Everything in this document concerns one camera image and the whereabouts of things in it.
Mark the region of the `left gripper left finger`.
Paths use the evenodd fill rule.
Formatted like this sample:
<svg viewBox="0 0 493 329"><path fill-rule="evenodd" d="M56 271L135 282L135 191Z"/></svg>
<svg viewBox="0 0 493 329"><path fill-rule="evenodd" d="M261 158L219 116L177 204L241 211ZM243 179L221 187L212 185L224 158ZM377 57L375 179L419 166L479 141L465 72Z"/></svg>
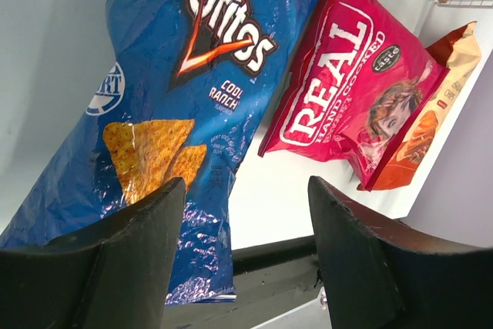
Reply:
<svg viewBox="0 0 493 329"><path fill-rule="evenodd" d="M1 252L3 328L158 328L186 186L174 178L139 202L44 246Z"/></svg>

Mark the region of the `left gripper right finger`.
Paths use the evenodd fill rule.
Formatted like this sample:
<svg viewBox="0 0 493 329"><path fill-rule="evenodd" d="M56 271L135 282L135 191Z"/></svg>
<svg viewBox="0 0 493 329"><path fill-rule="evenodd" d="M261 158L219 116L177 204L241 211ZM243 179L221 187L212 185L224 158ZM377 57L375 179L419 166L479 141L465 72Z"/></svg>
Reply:
<svg viewBox="0 0 493 329"><path fill-rule="evenodd" d="M492 251L422 233L319 176L311 221L334 328L490 328Z"/></svg>

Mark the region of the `orange beige cassava chips bag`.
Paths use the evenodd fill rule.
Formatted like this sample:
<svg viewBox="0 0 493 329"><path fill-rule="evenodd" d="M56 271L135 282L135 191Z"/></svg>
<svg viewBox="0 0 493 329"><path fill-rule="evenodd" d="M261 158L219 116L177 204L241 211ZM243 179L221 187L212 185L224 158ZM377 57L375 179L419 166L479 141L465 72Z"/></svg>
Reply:
<svg viewBox="0 0 493 329"><path fill-rule="evenodd" d="M448 73L367 191L393 190L410 185L444 119L481 60L481 50L475 38L476 25L476 21L469 22L427 47L428 53L448 68Z"/></svg>

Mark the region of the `pink Real chips bag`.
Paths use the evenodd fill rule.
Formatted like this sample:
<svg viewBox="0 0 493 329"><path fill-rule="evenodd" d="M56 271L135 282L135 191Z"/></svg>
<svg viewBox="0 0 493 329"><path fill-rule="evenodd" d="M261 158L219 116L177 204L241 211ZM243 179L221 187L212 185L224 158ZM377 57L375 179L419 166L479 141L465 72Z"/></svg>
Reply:
<svg viewBox="0 0 493 329"><path fill-rule="evenodd" d="M346 160L371 190L447 72L377 0L319 0L259 152Z"/></svg>

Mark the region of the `blue Doritos chips bag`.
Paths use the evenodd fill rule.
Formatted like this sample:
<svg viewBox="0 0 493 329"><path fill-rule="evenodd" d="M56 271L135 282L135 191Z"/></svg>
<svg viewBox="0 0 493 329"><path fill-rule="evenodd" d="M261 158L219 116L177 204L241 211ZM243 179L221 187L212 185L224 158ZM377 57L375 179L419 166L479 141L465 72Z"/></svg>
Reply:
<svg viewBox="0 0 493 329"><path fill-rule="evenodd" d="M175 177L168 305L233 301L228 198L318 0L106 0L116 62L2 232L43 245Z"/></svg>

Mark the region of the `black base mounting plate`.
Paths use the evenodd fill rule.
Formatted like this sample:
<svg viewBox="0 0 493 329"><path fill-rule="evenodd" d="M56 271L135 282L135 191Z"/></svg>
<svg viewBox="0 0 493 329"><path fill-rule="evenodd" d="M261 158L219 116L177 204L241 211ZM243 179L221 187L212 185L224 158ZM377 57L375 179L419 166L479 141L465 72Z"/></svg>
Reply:
<svg viewBox="0 0 493 329"><path fill-rule="evenodd" d="M315 238L233 251L236 301L166 307L162 328L251 328L313 300L321 286Z"/></svg>

